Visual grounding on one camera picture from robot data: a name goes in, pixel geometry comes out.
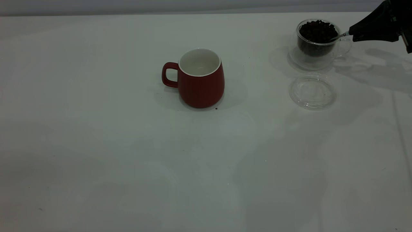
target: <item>mug handle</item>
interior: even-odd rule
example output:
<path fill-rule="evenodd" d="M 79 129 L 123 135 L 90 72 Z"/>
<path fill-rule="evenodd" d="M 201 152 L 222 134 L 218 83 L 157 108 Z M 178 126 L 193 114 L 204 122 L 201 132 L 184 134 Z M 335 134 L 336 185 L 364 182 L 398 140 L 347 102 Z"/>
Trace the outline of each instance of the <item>mug handle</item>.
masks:
<path fill-rule="evenodd" d="M 351 38 L 340 38 L 338 44 L 337 57 L 342 57 L 348 53 L 352 48 L 352 39 Z"/>
<path fill-rule="evenodd" d="M 172 87 L 172 88 L 177 88 L 178 87 L 177 81 L 171 81 L 171 80 L 167 79 L 167 77 L 166 77 L 166 70 L 167 69 L 176 69 L 176 70 L 178 70 L 179 65 L 177 63 L 168 62 L 163 66 L 163 70 L 162 70 L 163 84 L 165 84 L 166 86 Z"/>

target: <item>glass saucer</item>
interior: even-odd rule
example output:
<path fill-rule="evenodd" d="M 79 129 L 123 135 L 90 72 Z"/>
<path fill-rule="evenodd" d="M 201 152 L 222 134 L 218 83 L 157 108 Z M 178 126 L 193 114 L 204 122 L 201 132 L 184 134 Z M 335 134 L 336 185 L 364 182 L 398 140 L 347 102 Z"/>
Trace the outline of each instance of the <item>glass saucer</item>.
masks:
<path fill-rule="evenodd" d="M 301 75 L 290 85 L 289 95 L 296 104 L 310 110 L 325 109 L 336 100 L 329 77 L 319 73 Z"/>

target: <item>coffee beans in glass cup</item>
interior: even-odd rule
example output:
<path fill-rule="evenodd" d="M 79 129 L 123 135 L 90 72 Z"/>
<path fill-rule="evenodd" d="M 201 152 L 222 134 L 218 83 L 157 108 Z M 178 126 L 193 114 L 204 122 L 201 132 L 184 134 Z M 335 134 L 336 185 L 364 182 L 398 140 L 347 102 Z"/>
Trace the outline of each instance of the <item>coffee beans in glass cup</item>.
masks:
<path fill-rule="evenodd" d="M 321 19 L 302 21 L 296 28 L 289 44 L 289 56 L 300 67 L 319 70 L 329 66 L 336 57 L 343 56 L 351 48 L 350 39 L 331 40 L 341 33 L 335 24 Z"/>

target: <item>mug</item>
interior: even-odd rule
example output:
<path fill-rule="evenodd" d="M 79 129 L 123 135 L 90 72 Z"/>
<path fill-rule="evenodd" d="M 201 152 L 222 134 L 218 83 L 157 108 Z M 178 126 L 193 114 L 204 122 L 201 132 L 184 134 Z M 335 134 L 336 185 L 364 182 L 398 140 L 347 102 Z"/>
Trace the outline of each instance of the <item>mug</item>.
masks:
<path fill-rule="evenodd" d="M 178 81 L 167 79 L 167 69 L 178 71 Z M 178 88 L 182 99 L 195 108 L 213 106 L 225 90 L 222 60 L 212 50 L 203 48 L 188 51 L 178 63 L 166 63 L 162 81 L 166 86 Z"/>
<path fill-rule="evenodd" d="M 289 56 L 298 66 L 307 70 L 319 70 L 328 67 L 337 57 L 345 55 L 352 47 L 350 38 L 339 38 L 330 43 L 314 43 L 300 34 L 300 28 L 308 22 L 323 21 L 335 27 L 338 35 L 341 31 L 338 26 L 321 19 L 302 21 L 296 28 L 289 44 Z"/>

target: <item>white wall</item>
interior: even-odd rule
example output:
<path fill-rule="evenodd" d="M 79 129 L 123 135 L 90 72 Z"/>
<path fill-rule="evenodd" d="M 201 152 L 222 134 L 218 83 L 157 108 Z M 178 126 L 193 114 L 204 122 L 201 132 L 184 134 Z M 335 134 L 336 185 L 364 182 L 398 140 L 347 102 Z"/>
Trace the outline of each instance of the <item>white wall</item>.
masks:
<path fill-rule="evenodd" d="M 383 0 L 1 0 L 0 15 L 371 11 Z"/>

